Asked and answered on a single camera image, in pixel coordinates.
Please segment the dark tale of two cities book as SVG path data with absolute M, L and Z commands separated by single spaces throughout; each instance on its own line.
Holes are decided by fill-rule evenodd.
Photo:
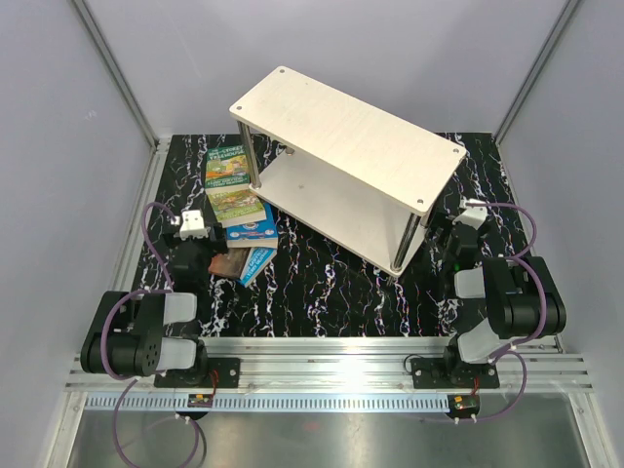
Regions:
M 239 280 L 249 263 L 251 248 L 232 248 L 227 253 L 215 255 L 209 266 L 209 273 L 227 279 Z

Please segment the green 65-storey treehouse book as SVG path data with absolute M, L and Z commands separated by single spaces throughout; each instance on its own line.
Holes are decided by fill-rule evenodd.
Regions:
M 266 219 L 265 209 L 251 190 L 209 193 L 216 220 L 223 227 L 259 222 Z

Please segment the blue 26-storey treehouse book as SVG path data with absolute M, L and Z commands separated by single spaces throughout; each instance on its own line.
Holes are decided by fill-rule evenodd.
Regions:
M 244 287 L 248 287 L 276 254 L 276 249 L 252 248 L 239 283 Z

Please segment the blue paperback book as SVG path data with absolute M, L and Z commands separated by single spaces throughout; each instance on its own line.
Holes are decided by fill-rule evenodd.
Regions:
M 226 229 L 226 244 L 228 248 L 268 248 L 277 249 L 279 235 L 274 221 L 271 206 L 262 203 L 265 209 L 265 219 Z

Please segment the two-tier wooden shelf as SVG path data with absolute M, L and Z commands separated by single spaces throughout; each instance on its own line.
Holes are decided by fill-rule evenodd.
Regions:
M 229 108 L 251 191 L 400 277 L 466 149 L 285 66 Z

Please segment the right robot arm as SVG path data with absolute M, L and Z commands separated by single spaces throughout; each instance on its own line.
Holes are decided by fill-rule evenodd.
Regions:
M 566 308 L 546 261 L 526 246 L 509 256 L 478 259 L 489 208 L 530 217 L 510 203 L 470 199 L 451 222 L 445 242 L 441 285 L 458 299 L 482 299 L 487 316 L 450 339 L 443 355 L 414 376 L 428 375 L 435 387 L 499 386 L 497 360 L 521 345 L 556 335 L 566 326 Z

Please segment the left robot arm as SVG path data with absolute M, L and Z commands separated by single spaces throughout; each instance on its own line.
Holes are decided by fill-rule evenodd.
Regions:
M 210 364 L 198 356 L 197 340 L 166 337 L 165 328 L 195 320 L 208 306 L 209 266 L 216 255 L 227 252 L 225 229 L 217 223 L 188 235 L 169 227 L 164 242 L 174 287 L 105 292 L 81 348 L 83 371 L 125 380 L 172 370 L 189 387 L 208 380 Z

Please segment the black marble mat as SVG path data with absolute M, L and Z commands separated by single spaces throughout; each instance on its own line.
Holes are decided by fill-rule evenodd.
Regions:
M 513 203 L 510 181 L 494 138 L 452 133 L 466 158 L 446 186 L 437 212 L 455 216 L 463 199 Z M 276 256 L 254 282 L 209 276 L 208 306 L 168 334 L 184 337 L 450 336 L 468 332 L 486 316 L 481 299 L 453 298 L 438 283 L 442 250 L 435 232 L 397 279 L 346 251 L 296 219 L 274 215 Z M 520 252 L 527 221 L 515 210 L 492 208 L 484 256 Z

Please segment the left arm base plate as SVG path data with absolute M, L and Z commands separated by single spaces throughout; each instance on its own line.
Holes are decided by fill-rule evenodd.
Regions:
M 187 370 L 167 370 L 165 375 L 157 374 L 154 386 L 164 389 L 193 388 L 237 388 L 240 379 L 239 358 L 202 358 L 200 363 Z

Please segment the aluminium rail frame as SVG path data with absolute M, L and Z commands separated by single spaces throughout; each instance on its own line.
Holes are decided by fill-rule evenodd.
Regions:
M 440 355 L 444 337 L 208 337 L 210 356 L 237 358 L 241 393 L 399 393 L 412 391 L 404 367 L 410 354 Z M 497 364 L 500 389 L 528 393 L 590 393 L 583 357 L 554 338 L 535 340 Z

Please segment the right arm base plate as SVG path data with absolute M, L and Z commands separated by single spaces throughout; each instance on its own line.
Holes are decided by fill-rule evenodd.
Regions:
M 498 372 L 490 364 L 466 364 L 452 366 L 443 358 L 412 358 L 410 374 L 415 389 L 497 389 L 500 387 Z

